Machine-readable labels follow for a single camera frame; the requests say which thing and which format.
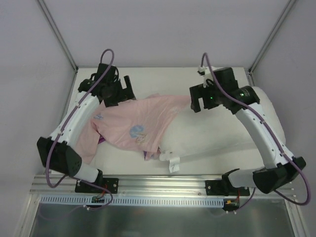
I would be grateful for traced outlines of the white pillow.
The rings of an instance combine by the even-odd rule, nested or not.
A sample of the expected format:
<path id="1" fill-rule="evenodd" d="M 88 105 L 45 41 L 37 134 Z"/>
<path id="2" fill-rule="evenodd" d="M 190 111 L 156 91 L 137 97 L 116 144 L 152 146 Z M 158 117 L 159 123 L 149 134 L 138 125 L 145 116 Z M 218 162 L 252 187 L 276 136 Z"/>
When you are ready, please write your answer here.
<path id="1" fill-rule="evenodd" d="M 195 113 L 187 106 L 168 126 L 159 149 L 159 160 L 167 161 L 176 157 L 201 159 L 257 147 L 243 124 L 225 107 Z"/>

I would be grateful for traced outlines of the pink Journey pillow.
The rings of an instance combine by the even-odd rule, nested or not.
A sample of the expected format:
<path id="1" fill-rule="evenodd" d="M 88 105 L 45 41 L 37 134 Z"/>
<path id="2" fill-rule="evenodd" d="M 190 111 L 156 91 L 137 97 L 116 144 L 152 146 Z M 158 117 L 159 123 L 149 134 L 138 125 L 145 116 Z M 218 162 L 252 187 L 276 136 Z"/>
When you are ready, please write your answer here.
<path id="1" fill-rule="evenodd" d="M 190 102 L 188 95 L 156 93 L 113 107 L 101 103 L 83 127 L 75 151 L 90 164 L 103 136 L 121 150 L 156 153 L 168 126 Z"/>

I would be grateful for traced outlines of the purple Elsa pillowcase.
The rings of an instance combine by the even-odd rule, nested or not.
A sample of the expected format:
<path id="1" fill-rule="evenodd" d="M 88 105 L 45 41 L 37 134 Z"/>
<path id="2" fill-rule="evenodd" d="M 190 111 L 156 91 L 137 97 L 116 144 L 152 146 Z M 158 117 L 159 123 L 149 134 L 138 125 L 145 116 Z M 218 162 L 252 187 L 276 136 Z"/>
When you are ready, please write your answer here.
<path id="1" fill-rule="evenodd" d="M 103 136 L 100 136 L 98 144 L 101 144 L 105 141 L 106 139 Z M 144 154 L 144 160 L 157 159 L 159 155 L 161 154 L 161 151 L 160 151 L 160 148 L 158 148 L 156 153 L 150 153 L 150 152 L 144 151 L 143 154 Z"/>

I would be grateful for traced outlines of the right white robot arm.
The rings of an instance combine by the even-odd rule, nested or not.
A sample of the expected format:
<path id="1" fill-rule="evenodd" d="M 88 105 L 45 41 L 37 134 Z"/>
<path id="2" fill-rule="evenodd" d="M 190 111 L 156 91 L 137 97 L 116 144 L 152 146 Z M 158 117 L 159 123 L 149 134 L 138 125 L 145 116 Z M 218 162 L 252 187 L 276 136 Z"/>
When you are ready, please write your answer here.
<path id="1" fill-rule="evenodd" d="M 192 110 L 198 113 L 220 105 L 228 109 L 246 128 L 264 164 L 254 170 L 225 173 L 221 183 L 225 194 L 233 195 L 239 187 L 254 187 L 269 194 L 301 174 L 306 166 L 304 158 L 295 157 L 275 134 L 253 87 L 239 87 L 232 68 L 210 72 L 208 67 L 200 66 L 197 72 L 204 82 L 190 87 Z"/>

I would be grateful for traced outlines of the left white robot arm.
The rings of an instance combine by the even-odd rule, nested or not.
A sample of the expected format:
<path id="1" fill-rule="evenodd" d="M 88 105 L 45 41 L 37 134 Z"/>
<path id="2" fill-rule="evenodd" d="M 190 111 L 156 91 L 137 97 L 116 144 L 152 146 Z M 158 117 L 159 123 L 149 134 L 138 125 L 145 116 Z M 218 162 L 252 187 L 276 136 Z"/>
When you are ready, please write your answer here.
<path id="1" fill-rule="evenodd" d="M 97 72 L 79 84 L 75 101 L 61 123 L 47 138 L 40 137 L 37 141 L 46 175 L 54 170 L 76 178 L 84 193 L 101 192 L 106 187 L 103 172 L 84 163 L 75 146 L 90 116 L 101 103 L 113 107 L 135 99 L 129 76 L 124 76 L 123 81 L 125 88 L 116 66 L 100 63 Z"/>

